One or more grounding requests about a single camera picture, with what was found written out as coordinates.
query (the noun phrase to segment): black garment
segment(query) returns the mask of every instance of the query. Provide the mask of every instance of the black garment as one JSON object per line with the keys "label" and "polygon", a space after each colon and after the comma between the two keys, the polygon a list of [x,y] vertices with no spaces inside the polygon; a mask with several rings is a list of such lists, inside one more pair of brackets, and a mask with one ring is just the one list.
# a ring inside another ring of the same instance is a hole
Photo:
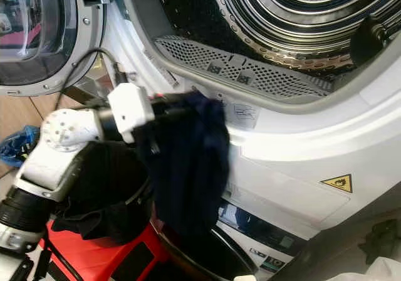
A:
{"label": "black garment", "polygon": [[53,231],[70,230],[83,239],[110,236],[117,243],[134,239],[148,216],[136,202],[126,205],[147,179],[133,149],[115,142],[93,143],[78,180],[57,209]]}
{"label": "black garment", "polygon": [[224,109],[199,92],[171,107],[192,111],[136,130],[137,154],[154,185],[157,217],[180,235],[203,235],[217,221],[229,174]]}
{"label": "black garment", "polygon": [[372,227],[359,246],[366,254],[366,264],[372,264],[377,257],[391,258],[401,239],[401,221],[387,220]]}

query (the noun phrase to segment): wooden floor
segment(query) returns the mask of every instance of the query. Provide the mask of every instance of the wooden floor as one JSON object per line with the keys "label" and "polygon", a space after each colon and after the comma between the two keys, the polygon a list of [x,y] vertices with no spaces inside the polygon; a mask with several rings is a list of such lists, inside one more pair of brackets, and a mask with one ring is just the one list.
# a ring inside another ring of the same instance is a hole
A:
{"label": "wooden floor", "polygon": [[[57,96],[57,93],[39,97],[0,96],[0,142],[25,125],[40,126],[43,119],[53,111]],[[80,103],[64,96],[60,108],[79,105]],[[0,178],[10,170],[11,167],[0,161]]]}

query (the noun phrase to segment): blue cloth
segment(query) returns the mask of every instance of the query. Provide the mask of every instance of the blue cloth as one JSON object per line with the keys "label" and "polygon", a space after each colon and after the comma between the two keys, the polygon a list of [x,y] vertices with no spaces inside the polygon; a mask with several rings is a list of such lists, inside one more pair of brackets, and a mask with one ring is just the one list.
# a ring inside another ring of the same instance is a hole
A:
{"label": "blue cloth", "polygon": [[150,124],[134,136],[154,184],[157,217],[180,235],[196,236],[217,222],[229,175],[229,134],[220,101],[196,92],[171,109],[185,108],[192,113]]}
{"label": "blue cloth", "polygon": [[9,166],[23,164],[21,154],[27,144],[33,147],[39,136],[39,127],[27,125],[23,130],[6,137],[0,144],[0,159]]}

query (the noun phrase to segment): warning label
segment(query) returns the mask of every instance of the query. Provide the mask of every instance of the warning label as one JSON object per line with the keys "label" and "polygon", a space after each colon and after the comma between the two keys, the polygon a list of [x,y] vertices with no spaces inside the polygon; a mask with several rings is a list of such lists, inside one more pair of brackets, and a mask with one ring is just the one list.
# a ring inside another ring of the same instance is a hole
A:
{"label": "warning label", "polygon": [[338,176],[337,178],[333,179],[327,179],[325,181],[321,181],[321,183],[352,193],[351,174],[347,174],[345,176]]}

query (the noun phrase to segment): wire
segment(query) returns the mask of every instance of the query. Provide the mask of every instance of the wire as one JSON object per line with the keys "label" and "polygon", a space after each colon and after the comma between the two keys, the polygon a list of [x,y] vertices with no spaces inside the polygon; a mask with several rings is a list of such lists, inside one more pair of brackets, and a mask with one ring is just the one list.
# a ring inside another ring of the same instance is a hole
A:
{"label": "wire", "polygon": [[79,67],[79,65],[84,60],[86,60],[89,56],[91,56],[93,53],[102,53],[102,54],[106,55],[108,57],[108,59],[112,62],[113,69],[116,72],[119,72],[118,63],[117,63],[115,57],[108,50],[103,49],[103,48],[93,48],[93,49],[88,50],[84,55],[82,55],[80,57],[80,59],[78,59],[76,61],[75,65],[73,66],[73,68],[71,69],[71,71],[69,72],[67,77],[65,78],[65,80],[63,82],[63,85],[61,86],[60,93],[58,94],[58,97],[57,97],[57,100],[56,100],[56,103],[55,103],[55,110],[57,110],[58,107],[60,106],[61,99],[63,98],[64,91],[65,91],[65,89],[67,87],[68,82],[70,81],[70,78],[71,78],[72,74],[74,74],[74,72]]}
{"label": "wire", "polygon": [[145,191],[146,187],[150,184],[150,178],[148,177],[146,181],[142,184],[139,190],[130,198],[125,201],[125,204],[128,205],[138,199],[138,197]]}
{"label": "wire", "polygon": [[57,250],[57,248],[52,244],[49,240],[49,249],[53,252],[53,254],[60,260],[60,262],[65,266],[65,268],[77,279],[77,281],[83,281],[81,275],[75,270],[75,268],[67,261],[66,258]]}
{"label": "wire", "polygon": [[[43,251],[46,251],[49,248],[48,242],[49,242],[49,232],[47,227],[44,229],[44,234],[43,234],[43,241],[44,241],[44,246],[43,246]],[[42,261],[42,253],[40,253],[40,257],[38,260],[38,264],[36,266],[36,270],[35,270],[35,274],[33,277],[33,281],[40,281],[41,279],[43,279],[41,277],[41,268],[40,268],[40,262]]]}

